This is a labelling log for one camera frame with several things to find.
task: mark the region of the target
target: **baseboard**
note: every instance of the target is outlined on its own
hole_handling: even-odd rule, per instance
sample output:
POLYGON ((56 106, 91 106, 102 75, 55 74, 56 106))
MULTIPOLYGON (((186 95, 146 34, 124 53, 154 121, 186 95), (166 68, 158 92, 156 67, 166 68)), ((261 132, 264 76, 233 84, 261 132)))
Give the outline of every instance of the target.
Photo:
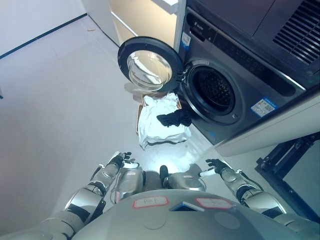
POLYGON ((15 47, 14 49, 12 49, 12 50, 10 50, 10 51, 8 51, 8 52, 0 55, 0 59, 3 59, 4 57, 8 56, 9 54, 12 54, 12 53, 14 53, 15 51, 23 48, 24 46, 26 46, 26 45, 28 45, 28 44, 30 44, 30 43, 33 43, 34 41, 36 41, 36 40, 38 40, 38 39, 40 39, 40 38, 42 38, 42 37, 44 37, 44 36, 46 36, 46 35, 48 35, 48 34, 50 34, 50 33, 53 33, 54 31, 56 31, 56 30, 58 30, 58 29, 61 29, 61 28, 63 28, 64 26, 67 26, 68 24, 71 24, 71 23, 73 23, 74 21, 77 21, 77 20, 79 20, 79 19, 81 19, 81 18, 83 18, 83 17, 85 17, 85 16, 87 16, 86 13, 85 13, 85 14, 82 14, 82 15, 80 15, 80 16, 77 16, 76 18, 71 19, 70 21, 67 21, 67 22, 65 22, 65 23, 63 23, 63 24, 61 24, 61 25, 59 25, 59 26, 57 26, 57 27, 55 27, 55 28, 47 31, 47 32, 45 32, 45 33, 43 33, 43 34, 41 34, 41 35, 39 35, 39 36, 37 36, 37 37, 35 37, 35 38, 33 38, 33 39, 31 39, 31 40, 29 40, 29 41, 21 44, 20 46, 15 47))

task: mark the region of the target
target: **metal rack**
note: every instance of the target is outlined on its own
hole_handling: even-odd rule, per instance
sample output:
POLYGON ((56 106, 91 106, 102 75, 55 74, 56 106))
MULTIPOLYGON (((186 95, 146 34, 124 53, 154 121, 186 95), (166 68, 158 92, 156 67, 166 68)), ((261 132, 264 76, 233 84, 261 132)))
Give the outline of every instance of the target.
POLYGON ((296 165, 315 141, 320 132, 293 139, 276 146, 264 159, 259 158, 255 170, 300 216, 320 223, 320 217, 286 182, 284 177, 296 165))

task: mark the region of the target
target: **white towel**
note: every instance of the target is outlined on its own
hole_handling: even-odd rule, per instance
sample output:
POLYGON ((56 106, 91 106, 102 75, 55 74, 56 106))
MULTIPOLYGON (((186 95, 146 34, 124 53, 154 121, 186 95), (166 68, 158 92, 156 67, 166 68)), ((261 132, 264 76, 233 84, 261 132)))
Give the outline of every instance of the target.
POLYGON ((170 114, 178 109, 178 97, 174 93, 169 93, 163 98, 152 98, 145 96, 144 101, 147 106, 141 110, 138 121, 139 144, 145 149, 148 143, 160 143, 170 141, 179 143, 187 140, 191 132, 187 126, 163 126, 157 119, 158 115, 170 114))

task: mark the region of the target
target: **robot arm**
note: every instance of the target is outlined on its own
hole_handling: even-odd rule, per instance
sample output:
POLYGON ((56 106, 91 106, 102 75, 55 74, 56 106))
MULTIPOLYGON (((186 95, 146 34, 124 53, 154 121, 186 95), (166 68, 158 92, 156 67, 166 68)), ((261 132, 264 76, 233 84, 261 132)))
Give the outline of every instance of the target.
POLYGON ((116 152, 107 165, 100 164, 89 183, 76 191, 63 211, 37 226, 0 237, 0 240, 69 240, 80 229, 103 213, 104 197, 130 152, 116 152))
POLYGON ((220 174, 225 185, 242 205, 287 226, 306 240, 320 238, 319 224, 301 216, 286 213, 284 207, 273 195, 265 192, 258 183, 249 179, 241 170, 234 171, 219 159, 208 159, 206 162, 213 167, 209 169, 210 171, 214 170, 215 173, 220 174))
POLYGON ((241 170, 234 171, 219 159, 208 159, 207 163, 220 174, 225 185, 242 205, 271 218, 286 213, 273 195, 265 192, 259 184, 254 184, 241 170))

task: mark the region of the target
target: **washing machine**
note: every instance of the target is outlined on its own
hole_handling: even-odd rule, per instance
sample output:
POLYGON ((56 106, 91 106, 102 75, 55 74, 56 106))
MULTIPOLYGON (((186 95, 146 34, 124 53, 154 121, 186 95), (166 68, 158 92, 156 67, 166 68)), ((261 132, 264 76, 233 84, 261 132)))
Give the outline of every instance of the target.
POLYGON ((144 90, 176 92, 213 144, 263 122, 306 91, 188 6, 179 53, 139 36, 120 46, 118 64, 144 90))

